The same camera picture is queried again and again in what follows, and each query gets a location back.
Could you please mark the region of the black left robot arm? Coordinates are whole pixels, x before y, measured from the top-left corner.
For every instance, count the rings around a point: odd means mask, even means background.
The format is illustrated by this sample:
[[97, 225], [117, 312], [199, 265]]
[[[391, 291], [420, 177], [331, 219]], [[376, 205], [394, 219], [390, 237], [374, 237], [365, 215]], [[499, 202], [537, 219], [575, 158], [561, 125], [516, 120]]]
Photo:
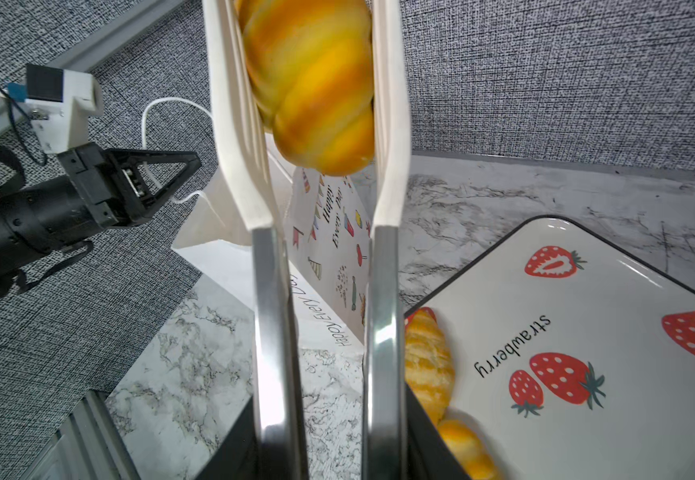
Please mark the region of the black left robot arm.
[[[25, 64], [89, 37], [139, 1], [0, 1], [0, 86], [24, 83]], [[144, 37], [96, 62], [103, 118], [91, 140], [102, 149], [140, 149], [140, 112], [156, 97], [191, 97], [208, 109], [209, 77], [201, 2], [187, 1]], [[145, 150], [197, 152], [197, 170], [180, 196], [203, 189], [217, 167], [211, 122], [201, 112], [159, 107]], [[171, 250], [191, 205], [146, 204], [131, 216], [108, 188], [87, 206], [62, 162], [43, 158], [29, 123], [0, 134], [25, 165], [0, 165], [0, 479], [18, 478], [50, 435], [89, 390], [111, 392], [135, 363], [200, 272]], [[15, 276], [33, 285], [61, 250], [79, 246], [84, 258], [34, 288], [12, 292]]]

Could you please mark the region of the right gripper white spatula finger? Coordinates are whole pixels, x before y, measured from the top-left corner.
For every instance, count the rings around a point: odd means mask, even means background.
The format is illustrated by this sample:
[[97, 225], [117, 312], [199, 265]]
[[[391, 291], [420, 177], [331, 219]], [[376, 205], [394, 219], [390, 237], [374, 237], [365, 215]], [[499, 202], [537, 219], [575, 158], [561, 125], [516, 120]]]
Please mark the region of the right gripper white spatula finger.
[[397, 276], [399, 228], [411, 165], [411, 106], [401, 5], [375, 1], [371, 13], [377, 202], [365, 318], [361, 476], [403, 479], [407, 476], [405, 323]]

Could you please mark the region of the small fake croissant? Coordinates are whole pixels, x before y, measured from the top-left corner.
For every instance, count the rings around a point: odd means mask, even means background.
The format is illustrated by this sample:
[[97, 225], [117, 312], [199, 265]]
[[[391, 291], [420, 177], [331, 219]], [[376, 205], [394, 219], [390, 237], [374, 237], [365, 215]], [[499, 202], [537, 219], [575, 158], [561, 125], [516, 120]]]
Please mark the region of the small fake croissant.
[[363, 1], [238, 1], [247, 72], [285, 160], [329, 176], [375, 156], [371, 12]]

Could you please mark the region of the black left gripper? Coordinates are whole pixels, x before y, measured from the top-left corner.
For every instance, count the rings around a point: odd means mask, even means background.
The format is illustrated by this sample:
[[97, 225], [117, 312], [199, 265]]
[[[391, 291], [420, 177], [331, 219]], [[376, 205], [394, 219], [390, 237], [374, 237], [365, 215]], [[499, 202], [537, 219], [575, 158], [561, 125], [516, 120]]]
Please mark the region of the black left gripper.
[[[203, 12], [219, 164], [252, 236], [258, 472], [263, 479], [306, 479], [298, 324], [268, 148], [236, 8], [231, 1], [206, 1]], [[58, 160], [93, 220], [103, 228], [151, 221], [154, 208], [163, 207], [202, 167], [195, 152], [104, 149], [95, 143], [63, 152]], [[181, 169], [154, 191], [140, 169], [151, 164], [176, 164]]]

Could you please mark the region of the white paper gift bag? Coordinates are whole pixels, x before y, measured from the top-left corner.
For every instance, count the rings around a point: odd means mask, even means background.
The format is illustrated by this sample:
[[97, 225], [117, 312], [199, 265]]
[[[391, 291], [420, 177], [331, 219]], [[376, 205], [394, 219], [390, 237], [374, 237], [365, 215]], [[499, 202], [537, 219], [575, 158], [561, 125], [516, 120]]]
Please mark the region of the white paper gift bag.
[[[284, 220], [299, 344], [359, 355], [369, 283], [371, 218], [349, 177], [330, 177], [267, 148], [271, 184]], [[172, 248], [245, 306], [255, 304], [251, 237], [221, 171], [201, 190]]]

